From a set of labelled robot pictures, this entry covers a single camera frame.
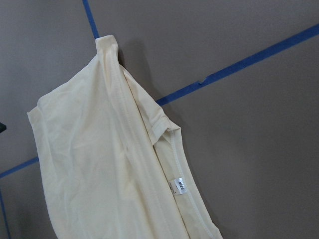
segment garment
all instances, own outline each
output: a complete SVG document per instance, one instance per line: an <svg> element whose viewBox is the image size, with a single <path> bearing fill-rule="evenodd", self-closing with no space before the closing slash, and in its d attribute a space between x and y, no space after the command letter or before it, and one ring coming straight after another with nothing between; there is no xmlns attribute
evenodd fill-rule
<svg viewBox="0 0 319 239"><path fill-rule="evenodd" d="M180 127L119 64L113 36L96 47L83 70L28 112L57 237L221 239Z"/></svg>

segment blue tape strip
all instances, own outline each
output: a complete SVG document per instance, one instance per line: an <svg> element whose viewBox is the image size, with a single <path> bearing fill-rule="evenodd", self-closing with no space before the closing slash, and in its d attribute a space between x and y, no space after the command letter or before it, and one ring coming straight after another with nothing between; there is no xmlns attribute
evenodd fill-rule
<svg viewBox="0 0 319 239"><path fill-rule="evenodd" d="M86 15L88 16L88 19L89 19L89 22L90 22L90 25L91 25L91 29L92 29L92 32L93 32L93 35L94 35L94 38L99 38L99 32L98 32L98 29L96 28L96 25L95 25L95 22L94 22L94 18L93 18L93 15L92 15L92 12L91 12L91 9L90 9L90 5L88 3L87 0L83 0L83 5L84 5L84 8L85 8L85 11L86 11Z"/></svg>
<svg viewBox="0 0 319 239"><path fill-rule="evenodd" d="M3 202L1 190L0 190L0 204L1 204L2 214L3 214L3 220L4 220L4 224L5 224L5 228L6 228L6 233L8 234L8 239L11 239L11 235L10 235L10 231L9 231L9 225L8 225L8 221L6 219L4 202Z"/></svg>
<svg viewBox="0 0 319 239"><path fill-rule="evenodd" d="M36 162L38 162L38 161L39 161L39 158L38 158L38 157L35 157L35 158L31 159L31 160L28 160L27 162L24 162L24 163L22 163L22 164L19 164L18 166L14 167L14 168L12 168L12 169L9 169L9 170L7 170L7 171L5 171L5 172L3 172L3 173L1 173L1 174L0 174L0 179L3 178L3 177L5 177L5 176L8 176L8 175L10 175L10 174L12 174L12 173L14 173L14 172L20 170L20 169L23 169L23 168L25 168L25 167L27 167L27 166L29 166L29 165L32 165L32 164L34 164L34 163L36 163Z"/></svg>
<svg viewBox="0 0 319 239"><path fill-rule="evenodd" d="M240 70L245 69L248 66L251 66L257 62L260 62L268 57L271 57L281 51L284 51L292 46L295 46L303 41L308 40L311 37L314 37L319 34L319 24L308 28L305 31L302 31L292 37L289 37L286 40L283 40L275 45L272 45L265 50L262 50L254 55L251 55L231 66L228 66L214 74L211 74L206 77L206 79L203 82L195 82L193 84L190 84L174 93L169 94L168 96L165 96L156 102L160 105L166 105L169 102L172 102L174 100L177 100L180 97L183 97L185 95L188 95L189 93L192 93L196 90L199 90L200 88L207 86L211 83L214 83L220 79L223 79L229 75L232 75Z"/></svg>

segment clothing label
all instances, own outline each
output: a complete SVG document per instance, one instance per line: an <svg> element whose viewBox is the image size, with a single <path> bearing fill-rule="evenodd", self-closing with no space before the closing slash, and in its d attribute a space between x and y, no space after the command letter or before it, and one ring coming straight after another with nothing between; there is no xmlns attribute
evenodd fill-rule
<svg viewBox="0 0 319 239"><path fill-rule="evenodd" d="M169 187L173 195L180 195L187 192L186 186L182 178L177 178L169 181Z"/></svg>

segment gray floor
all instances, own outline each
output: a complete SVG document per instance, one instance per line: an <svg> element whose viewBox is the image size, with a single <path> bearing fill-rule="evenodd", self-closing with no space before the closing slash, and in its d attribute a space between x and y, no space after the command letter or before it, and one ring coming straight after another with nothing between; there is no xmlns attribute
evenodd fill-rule
<svg viewBox="0 0 319 239"><path fill-rule="evenodd" d="M319 22L317 0L89 2L154 99ZM26 112L96 49L79 0L2 0L0 21L1 173L37 155ZM318 53L317 36L163 107L225 239L318 238ZM11 238L56 238L38 163L0 189Z"/></svg>

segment blue line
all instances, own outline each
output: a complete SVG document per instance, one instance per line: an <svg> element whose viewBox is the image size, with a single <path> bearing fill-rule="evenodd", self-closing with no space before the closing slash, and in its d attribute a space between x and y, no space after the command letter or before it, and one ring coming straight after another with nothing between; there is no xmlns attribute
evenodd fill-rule
<svg viewBox="0 0 319 239"><path fill-rule="evenodd" d="M1 190L0 190L0 204L1 204L1 209L2 209L2 214L3 214L3 219L4 219L4 223L5 223L6 232L7 232L7 234L8 234L8 239L11 239L10 231L9 231L9 225L8 225L8 221L7 221L7 219L6 219L5 208L4 208L4 202L3 202Z"/></svg>
<svg viewBox="0 0 319 239"><path fill-rule="evenodd" d="M241 71L243 69L245 69L248 66L251 66L257 62L260 62L268 57L271 57L281 51L284 51L292 46L295 46L303 41L308 40L311 37L314 37L316 35L319 34L319 24L310 27L308 29L306 29L305 31L302 31L292 37L289 37L286 40L283 40L275 45L272 45L268 48L266 48L265 50L262 50L254 55L251 55L241 61L238 61L237 63L228 66L214 74L211 74L209 76L206 77L206 79L203 82L195 82L192 83L188 86L185 86L184 88L169 94L168 96L165 96L159 100L157 100L156 102L160 105L166 105L169 102L172 102L174 100L177 100L180 97L183 97L185 95L188 95L204 86L207 86L211 83L214 83L220 79L223 79L227 76L230 76L238 71Z"/></svg>
<svg viewBox="0 0 319 239"><path fill-rule="evenodd" d="M35 157L35 158L33 158L33 159L28 160L27 162L24 162L24 163L22 163L22 164L19 164L18 166L14 167L14 168L12 168L12 169L9 169L9 170L7 170L7 171L5 171L5 172L3 172L3 173L1 173L1 174L0 174L0 179L3 178L3 177L5 177L5 176L8 176L9 174L12 174L12 173L14 173L14 172L16 172L16 171L18 171L18 170L20 170L20 169L23 169L23 168L25 168L25 167L27 167L27 166L29 166L29 165L31 165L31 164L34 164L34 163L36 163L36 162L38 162L38 161L39 161L39 158L38 158L38 157Z"/></svg>
<svg viewBox="0 0 319 239"><path fill-rule="evenodd" d="M93 35L94 35L94 38L99 38L99 32L98 32L98 29L96 28L96 25L95 25L95 22L94 22L94 18L93 18L93 15L92 15L92 12L91 12L91 9L90 9L90 5L88 3L87 0L83 0L83 5L84 5L84 8L85 8L85 11L86 11L86 15L88 16L88 19L89 19L89 22L90 22L90 25L91 25L91 29L92 29L92 32L93 32Z"/></svg>

